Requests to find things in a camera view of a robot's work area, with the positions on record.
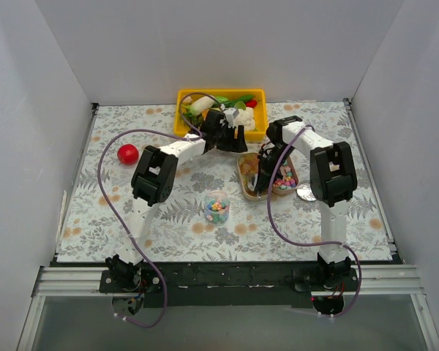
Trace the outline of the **pink tray of colourful candies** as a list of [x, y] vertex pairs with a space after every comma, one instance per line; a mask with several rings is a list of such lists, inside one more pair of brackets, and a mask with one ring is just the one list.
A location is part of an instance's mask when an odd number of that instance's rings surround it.
[[277, 171], [272, 192], [276, 195], [288, 195], [296, 190], [299, 185], [299, 177], [293, 165], [292, 159], [288, 157]]

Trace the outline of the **beige tray of orange candies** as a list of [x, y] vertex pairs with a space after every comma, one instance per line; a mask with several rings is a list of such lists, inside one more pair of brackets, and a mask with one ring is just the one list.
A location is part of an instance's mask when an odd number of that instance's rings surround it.
[[239, 174], [239, 183], [244, 198], [248, 201], [257, 202], [267, 198], [267, 191], [257, 195], [254, 192], [258, 176], [258, 153], [239, 154], [236, 166]]

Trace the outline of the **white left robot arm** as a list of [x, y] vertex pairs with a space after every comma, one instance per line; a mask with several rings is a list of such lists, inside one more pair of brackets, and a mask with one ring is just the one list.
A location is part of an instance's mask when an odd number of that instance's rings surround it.
[[140, 286], [142, 278], [136, 265], [149, 260], [140, 252], [138, 240], [148, 234], [157, 209], [170, 196], [177, 167], [213, 148], [234, 153], [247, 151], [244, 127], [234, 125], [238, 116], [239, 110], [235, 108], [213, 110], [207, 113], [199, 128], [192, 128], [183, 137], [174, 135], [174, 143], [144, 148], [130, 182], [133, 196], [130, 220], [122, 224], [128, 239], [116, 250], [116, 255], [106, 260], [112, 280], [123, 291], [131, 293]]

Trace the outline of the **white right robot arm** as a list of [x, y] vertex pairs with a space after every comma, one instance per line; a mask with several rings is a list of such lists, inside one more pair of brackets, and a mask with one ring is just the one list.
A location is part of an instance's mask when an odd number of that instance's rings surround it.
[[320, 209], [321, 242], [297, 246], [319, 247], [316, 269], [309, 279], [324, 290], [336, 289], [350, 275], [351, 266], [347, 213], [358, 186], [351, 147], [321, 137], [298, 116], [271, 122], [266, 136], [269, 142], [258, 152], [258, 171], [249, 187], [257, 196], [269, 194], [279, 167], [293, 151], [308, 159], [310, 189]]

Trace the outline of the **white radish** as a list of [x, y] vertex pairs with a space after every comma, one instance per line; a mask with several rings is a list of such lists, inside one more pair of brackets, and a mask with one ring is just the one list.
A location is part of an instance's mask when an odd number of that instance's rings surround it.
[[211, 108], [216, 101], [212, 99], [210, 96], [203, 96], [200, 99], [195, 100], [189, 108], [189, 112], [193, 116], [200, 115], [204, 110], [208, 110]]

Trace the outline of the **white cauliflower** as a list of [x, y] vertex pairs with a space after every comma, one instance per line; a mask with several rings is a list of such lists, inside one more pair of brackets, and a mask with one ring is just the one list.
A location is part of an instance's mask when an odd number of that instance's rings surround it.
[[240, 109], [239, 114], [234, 119], [234, 124], [236, 127], [243, 126], [246, 132], [255, 131], [254, 109], [251, 107], [246, 107], [245, 110]]

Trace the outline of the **silver metal jar lid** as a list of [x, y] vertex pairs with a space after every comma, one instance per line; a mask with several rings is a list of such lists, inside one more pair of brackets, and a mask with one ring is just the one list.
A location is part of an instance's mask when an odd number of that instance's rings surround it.
[[316, 198], [312, 192], [312, 189], [311, 189], [309, 182], [304, 182], [304, 181], [301, 182], [296, 187], [296, 194], [303, 201], [307, 201], [307, 202], [315, 202], [316, 201]]

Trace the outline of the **yellow plastic bin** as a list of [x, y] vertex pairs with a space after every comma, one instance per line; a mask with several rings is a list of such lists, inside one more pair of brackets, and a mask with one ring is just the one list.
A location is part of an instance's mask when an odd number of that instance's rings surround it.
[[181, 107], [181, 100], [188, 94], [193, 93], [193, 102], [200, 99], [201, 95], [195, 94], [195, 92], [203, 92], [214, 97], [225, 97], [229, 100], [236, 100], [245, 95], [253, 95], [253, 100], [257, 102], [256, 106], [253, 107], [255, 128], [252, 131], [246, 131], [244, 133], [245, 140], [247, 142], [260, 142], [266, 136], [266, 129], [269, 125], [266, 112], [266, 95], [264, 90], [259, 88], [194, 88], [180, 90], [177, 95], [175, 117], [173, 121], [173, 133], [175, 135], [183, 137], [189, 131], [189, 127], [180, 116], [179, 108]]

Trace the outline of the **green cucumber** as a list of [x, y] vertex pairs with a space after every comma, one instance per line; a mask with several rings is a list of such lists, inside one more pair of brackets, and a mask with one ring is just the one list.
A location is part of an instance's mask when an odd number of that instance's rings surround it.
[[229, 100], [227, 103], [225, 103], [225, 107], [234, 107], [237, 103], [243, 102], [244, 104], [247, 104], [249, 101], [254, 99], [253, 94], [246, 94], [243, 96], [240, 96], [236, 99]]

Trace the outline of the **clear glass jar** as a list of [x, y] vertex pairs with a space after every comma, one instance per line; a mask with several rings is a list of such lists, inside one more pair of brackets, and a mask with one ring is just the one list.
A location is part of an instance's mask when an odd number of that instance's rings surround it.
[[212, 224], [224, 224], [229, 217], [230, 200], [222, 191], [209, 192], [204, 198], [204, 216]]

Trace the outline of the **red apple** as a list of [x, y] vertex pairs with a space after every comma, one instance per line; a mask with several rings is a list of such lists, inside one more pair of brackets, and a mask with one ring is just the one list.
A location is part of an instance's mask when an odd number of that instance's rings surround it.
[[134, 165], [138, 162], [139, 152], [133, 144], [124, 144], [119, 148], [117, 157], [122, 165]]

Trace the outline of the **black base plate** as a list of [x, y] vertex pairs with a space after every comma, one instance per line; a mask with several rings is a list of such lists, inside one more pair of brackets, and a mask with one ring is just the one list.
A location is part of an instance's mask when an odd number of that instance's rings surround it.
[[146, 308], [168, 306], [291, 306], [312, 307], [318, 293], [354, 293], [359, 278], [355, 268], [325, 279], [315, 261], [309, 262], [198, 262], [127, 264], [106, 261], [99, 291], [134, 294]]

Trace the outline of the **aluminium frame rail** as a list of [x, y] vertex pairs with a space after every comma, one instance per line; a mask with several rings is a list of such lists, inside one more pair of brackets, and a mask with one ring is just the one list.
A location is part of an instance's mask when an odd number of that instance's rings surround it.
[[[101, 295], [101, 267], [43, 268], [33, 294], [35, 296]], [[363, 265], [362, 295], [418, 295], [424, 287], [414, 265]]]

